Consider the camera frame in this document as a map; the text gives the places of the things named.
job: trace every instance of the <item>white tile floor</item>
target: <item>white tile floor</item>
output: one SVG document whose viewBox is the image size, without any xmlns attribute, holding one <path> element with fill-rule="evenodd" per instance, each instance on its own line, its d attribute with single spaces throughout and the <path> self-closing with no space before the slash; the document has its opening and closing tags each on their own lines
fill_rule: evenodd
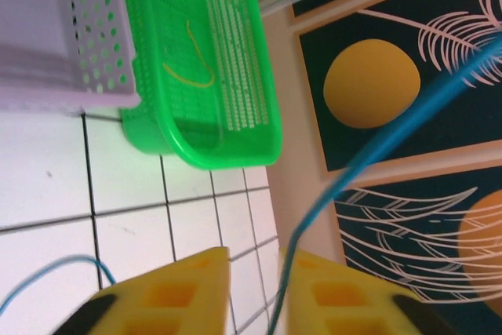
<svg viewBox="0 0 502 335">
<path fill-rule="evenodd" d="M 227 334 L 265 334 L 278 242 L 264 168 L 206 172 L 143 155 L 114 109 L 85 117 L 0 113 L 0 300 L 68 254 L 88 254 L 118 281 L 212 246 L 231 250 Z M 61 268 L 0 317 L 2 334 L 51 334 L 107 282 L 92 265 Z"/>
</svg>

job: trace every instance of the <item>yellow string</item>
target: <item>yellow string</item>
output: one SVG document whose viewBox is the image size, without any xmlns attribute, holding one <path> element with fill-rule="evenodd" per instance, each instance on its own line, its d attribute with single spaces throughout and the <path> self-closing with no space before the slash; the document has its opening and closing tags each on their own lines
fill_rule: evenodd
<svg viewBox="0 0 502 335">
<path fill-rule="evenodd" d="M 171 69 L 170 66 L 167 65 L 167 63 L 163 63 L 162 66 L 164 67 L 164 69 L 166 71 L 169 72 L 169 74 L 171 76 L 173 76 L 175 79 L 181 81 L 183 84 L 187 84 L 189 86 L 195 86 L 197 88 L 209 88 L 212 84 L 214 84 L 214 79 L 215 79 L 214 72 L 213 72 L 213 69 L 211 69 L 211 67 L 207 65 L 206 61 L 204 60 L 204 57 L 201 54 L 201 50 L 198 48 L 197 41 L 195 41 L 194 35 L 191 33 L 191 30 L 190 30 L 190 21 L 189 20 L 187 20 L 187 33 L 188 33 L 188 36 L 190 37 L 191 41 L 194 44 L 195 52 L 197 53 L 198 58 L 200 59 L 200 61 L 202 62 L 202 64 L 206 68 L 206 70 L 211 74 L 211 79 L 208 82 L 194 82 L 192 80 L 189 80 L 187 78 L 182 78 L 181 76 L 179 76 L 176 72 L 174 72 Z"/>
</svg>

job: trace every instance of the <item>orange ball painting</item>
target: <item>orange ball painting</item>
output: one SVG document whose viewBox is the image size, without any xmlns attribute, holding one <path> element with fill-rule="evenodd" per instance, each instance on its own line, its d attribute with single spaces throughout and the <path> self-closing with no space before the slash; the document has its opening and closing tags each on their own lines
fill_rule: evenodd
<svg viewBox="0 0 502 335">
<path fill-rule="evenodd" d="M 420 74 L 399 47 L 380 39 L 348 46 L 324 82 L 329 111 L 346 126 L 370 129 L 397 118 L 417 98 Z"/>
<path fill-rule="evenodd" d="M 485 196 L 464 216 L 458 252 L 470 283 L 486 304 L 502 317 L 502 190 Z"/>
</svg>

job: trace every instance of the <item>yellow object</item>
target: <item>yellow object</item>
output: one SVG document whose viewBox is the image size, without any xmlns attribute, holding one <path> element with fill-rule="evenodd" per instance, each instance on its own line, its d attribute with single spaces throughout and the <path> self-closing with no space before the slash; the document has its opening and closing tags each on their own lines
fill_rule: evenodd
<svg viewBox="0 0 502 335">
<path fill-rule="evenodd" d="M 221 335 L 227 318 L 229 267 L 228 249 L 219 247 L 106 288 L 90 302 L 107 297 L 116 301 L 85 334 Z"/>
<path fill-rule="evenodd" d="M 417 300 L 401 286 L 298 250 L 289 280 L 287 333 L 422 335 L 394 295 Z"/>
<path fill-rule="evenodd" d="M 366 39 L 347 47 L 333 61 L 324 99 L 336 119 L 368 129 L 397 118 L 417 98 L 420 74 L 399 47 Z"/>
<path fill-rule="evenodd" d="M 214 84 L 215 76 L 214 76 L 214 71 L 213 69 L 206 63 L 204 60 L 204 57 L 202 56 L 201 50 L 198 47 L 197 41 L 195 41 L 194 35 L 191 33 L 190 30 L 190 21 L 187 20 L 187 33 L 188 36 L 190 37 L 192 43 L 194 44 L 195 47 L 195 52 L 197 53 L 198 58 L 200 59 L 202 65 L 206 68 L 206 70 L 209 72 L 211 75 L 211 78 L 209 79 L 208 82 L 194 82 L 188 78 L 183 78 L 179 76 L 176 72 L 174 72 L 170 66 L 167 65 L 167 63 L 163 63 L 162 66 L 166 71 L 169 72 L 171 76 L 173 76 L 176 80 L 181 81 L 183 84 L 187 84 L 189 86 L 196 86 L 197 88 L 209 88 L 212 84 Z"/>
</svg>

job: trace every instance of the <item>blue cable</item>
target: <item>blue cable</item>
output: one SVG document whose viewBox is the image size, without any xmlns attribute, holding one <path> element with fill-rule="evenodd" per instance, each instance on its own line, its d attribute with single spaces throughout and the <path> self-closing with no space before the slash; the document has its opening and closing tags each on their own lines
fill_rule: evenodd
<svg viewBox="0 0 502 335">
<path fill-rule="evenodd" d="M 336 199 L 342 190 L 344 190 L 360 172 L 367 166 L 380 161 L 391 153 L 405 138 L 462 93 L 467 88 L 463 83 L 463 79 L 472 75 L 474 72 L 478 73 L 486 60 L 490 59 L 491 56 L 496 56 L 501 50 L 502 37 L 499 37 L 480 54 L 475 56 L 469 64 L 463 66 L 454 76 L 442 75 L 438 78 L 424 91 L 424 94 L 420 96 L 408 111 L 405 111 L 404 114 L 379 132 L 352 159 L 345 171 L 324 190 L 321 196 L 319 196 L 300 224 L 293 231 L 291 239 L 289 239 L 281 278 L 279 280 L 274 314 L 272 315 L 267 335 L 273 335 L 275 327 L 277 326 L 284 296 L 286 295 L 289 276 L 291 274 L 294 253 L 301 235 L 307 230 L 321 211 L 330 204 L 331 201 Z"/>
<path fill-rule="evenodd" d="M 110 284 L 114 285 L 116 283 L 116 280 L 113 277 L 113 275 L 111 274 L 108 267 L 105 266 L 100 261 L 96 260 L 95 258 L 89 257 L 87 255 L 71 255 L 69 257 L 64 257 L 64 258 L 55 260 L 51 264 L 47 264 L 45 267 L 36 271 L 33 275 L 28 276 L 25 280 L 23 280 L 20 284 L 18 284 L 13 290 L 11 290 L 10 293 L 7 294 L 7 297 L 2 302 L 2 305 L 0 305 L 0 316 L 3 315 L 3 312 L 7 309 L 7 307 L 14 300 L 14 298 L 16 298 L 21 292 L 23 292 L 31 284 L 33 284 L 34 282 L 36 282 L 37 280 L 39 280 L 43 276 L 49 274 L 50 272 L 54 271 L 55 269 L 64 266 L 65 264 L 72 264 L 72 263 L 76 263 L 76 262 L 88 262 L 88 263 L 95 264 L 107 276 L 107 279 L 110 282 Z"/>
</svg>

